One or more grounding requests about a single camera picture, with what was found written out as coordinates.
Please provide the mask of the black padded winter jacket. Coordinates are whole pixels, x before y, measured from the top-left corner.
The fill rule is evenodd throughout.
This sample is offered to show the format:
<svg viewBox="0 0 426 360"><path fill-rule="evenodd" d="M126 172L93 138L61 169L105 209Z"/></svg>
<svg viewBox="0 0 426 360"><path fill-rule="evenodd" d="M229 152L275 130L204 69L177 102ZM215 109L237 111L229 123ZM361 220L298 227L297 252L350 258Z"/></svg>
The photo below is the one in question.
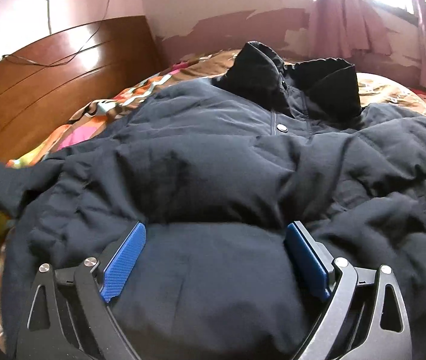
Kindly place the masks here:
<svg viewBox="0 0 426 360"><path fill-rule="evenodd" d="M316 318L283 239L395 273L426 359L426 116L362 106L355 67L290 65L251 41L222 76L148 97L104 132L22 169L0 164L1 316L13 356L42 263L73 267L142 222L113 315L144 359L287 359Z"/></svg>

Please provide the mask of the colourful cartoon bed cover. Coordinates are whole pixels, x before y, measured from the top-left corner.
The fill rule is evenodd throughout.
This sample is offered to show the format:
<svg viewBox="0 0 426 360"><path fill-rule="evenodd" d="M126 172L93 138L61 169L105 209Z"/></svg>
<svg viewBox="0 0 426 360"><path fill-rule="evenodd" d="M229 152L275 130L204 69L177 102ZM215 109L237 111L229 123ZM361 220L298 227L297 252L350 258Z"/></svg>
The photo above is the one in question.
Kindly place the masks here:
<svg viewBox="0 0 426 360"><path fill-rule="evenodd" d="M99 133L112 121L117 106L126 106L131 111L140 106L150 94L181 81L200 77L216 77L225 73L237 57L237 50L225 50L204 57L191 58L160 72L155 76L125 88L111 99L95 100L76 111L66 124L56 128L39 146L7 164L13 168L36 164L46 154L52 154L73 144L86 141ZM426 94L413 91L389 78L360 72L357 75L358 91L362 106L390 104L426 116ZM11 228L6 216L0 213L0 282L5 263L5 236ZM5 347L5 337L0 316L0 349Z"/></svg>

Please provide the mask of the brown wooden headboard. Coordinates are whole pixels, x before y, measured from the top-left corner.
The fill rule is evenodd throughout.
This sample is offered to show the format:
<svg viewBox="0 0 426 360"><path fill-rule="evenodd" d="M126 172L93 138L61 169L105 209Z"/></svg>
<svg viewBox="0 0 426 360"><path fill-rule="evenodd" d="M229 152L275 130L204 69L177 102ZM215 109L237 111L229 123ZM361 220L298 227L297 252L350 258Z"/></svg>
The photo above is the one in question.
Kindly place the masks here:
<svg viewBox="0 0 426 360"><path fill-rule="evenodd" d="M0 161L40 144L80 108L163 69L144 16L44 37L0 61Z"/></svg>

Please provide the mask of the pink left window curtain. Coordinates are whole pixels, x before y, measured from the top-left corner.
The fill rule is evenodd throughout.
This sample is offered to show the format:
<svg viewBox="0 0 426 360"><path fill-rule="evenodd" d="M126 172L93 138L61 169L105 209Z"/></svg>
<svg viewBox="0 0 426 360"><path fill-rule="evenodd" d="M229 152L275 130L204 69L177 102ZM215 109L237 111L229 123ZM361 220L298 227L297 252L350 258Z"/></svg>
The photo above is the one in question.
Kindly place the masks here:
<svg viewBox="0 0 426 360"><path fill-rule="evenodd" d="M382 18L365 0L310 0L308 41L312 59L392 54Z"/></svg>

